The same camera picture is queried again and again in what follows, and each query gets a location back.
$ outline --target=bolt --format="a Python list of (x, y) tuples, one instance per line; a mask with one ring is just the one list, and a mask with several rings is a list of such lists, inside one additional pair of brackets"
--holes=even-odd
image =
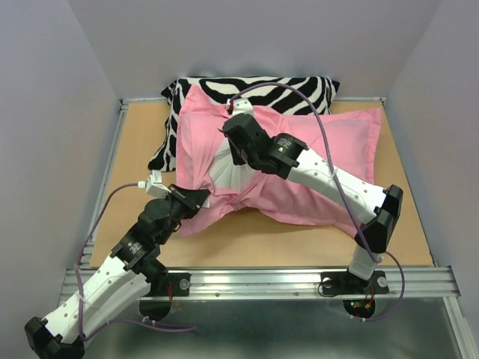
[(388, 286), (388, 280), (385, 277), (377, 278), (377, 283), (382, 288), (386, 288)]
[(180, 288), (182, 290), (187, 290), (189, 288), (189, 282), (187, 279), (180, 280)]

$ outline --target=pink pillowcase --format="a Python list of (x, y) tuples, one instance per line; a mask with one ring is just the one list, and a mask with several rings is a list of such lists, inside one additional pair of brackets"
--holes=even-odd
[[(270, 135), (289, 133), (326, 158), (323, 138), (314, 116), (279, 114), (271, 108), (254, 107), (254, 117)], [(207, 95), (192, 86), (180, 112), (177, 130), (177, 184), (184, 188), (207, 188), (210, 207), (183, 222), (184, 236), (197, 233), (229, 212), (258, 208), (276, 221), (311, 226), (333, 225), (351, 236), (356, 230), (347, 211), (330, 199), (277, 176), (257, 172), (242, 190), (217, 189), (208, 174), (210, 164), (225, 139), (219, 131), (230, 118), (224, 106), (213, 105)], [(374, 183), (374, 156), (381, 127), (381, 109), (322, 115), (333, 162), (350, 174)]]

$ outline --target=white arm segment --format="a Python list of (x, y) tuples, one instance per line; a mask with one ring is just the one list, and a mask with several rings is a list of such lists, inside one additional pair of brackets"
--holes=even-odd
[[(136, 299), (150, 291), (150, 284), (142, 274), (125, 271), (125, 264), (107, 257), (102, 266), (84, 285), (85, 303), (83, 325), (88, 336), (105, 322), (113, 320)], [(46, 328), (55, 337), (60, 334), (62, 343), (71, 344), (79, 335), (79, 293), (76, 291), (64, 304), (48, 314)]]
[[(305, 185), (344, 206), (325, 159), (310, 148), (303, 150), (297, 161), (299, 166), (291, 168), (287, 177), (289, 181)], [(335, 173), (357, 219), (364, 224), (374, 219), (374, 209), (381, 207), (385, 199), (384, 188), (362, 181), (337, 167)]]

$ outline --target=black and white striped pillow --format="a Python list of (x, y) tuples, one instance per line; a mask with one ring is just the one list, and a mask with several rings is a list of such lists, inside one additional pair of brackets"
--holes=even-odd
[[(281, 82), (301, 91), (320, 114), (331, 114), (329, 109), (336, 96), (339, 82), (326, 77), (185, 77), (173, 81), (162, 91), (171, 106), (165, 121), (166, 139), (148, 164), (151, 170), (174, 171), (177, 153), (177, 121), (192, 85), (199, 85), (214, 104), (225, 104), (234, 94), (262, 82)], [(308, 104), (298, 95), (284, 88), (264, 87), (246, 93), (252, 105), (273, 108), (281, 114), (311, 114)]]

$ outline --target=table top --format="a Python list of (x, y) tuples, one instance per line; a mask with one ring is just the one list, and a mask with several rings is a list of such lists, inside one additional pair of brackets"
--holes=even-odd
[[(332, 104), (336, 114), (376, 107), (382, 106), (378, 102)], [(147, 163), (165, 137), (168, 113), (166, 103), (129, 104), (108, 193), (124, 183), (146, 179)], [(388, 249), (405, 266), (431, 266), (424, 231), (384, 111), (374, 167), (377, 185), (394, 183), (404, 190), (401, 217)], [(163, 180), (166, 185), (174, 182), (174, 173), (164, 174)], [(151, 199), (137, 188), (124, 189), (113, 197), (100, 223), (92, 267), (102, 264)], [(354, 247), (351, 237), (335, 227), (284, 224), (256, 209), (243, 209), (194, 236), (175, 233), (162, 246), (159, 260), (168, 267), (347, 266)], [(394, 263), (387, 258), (383, 264)]]

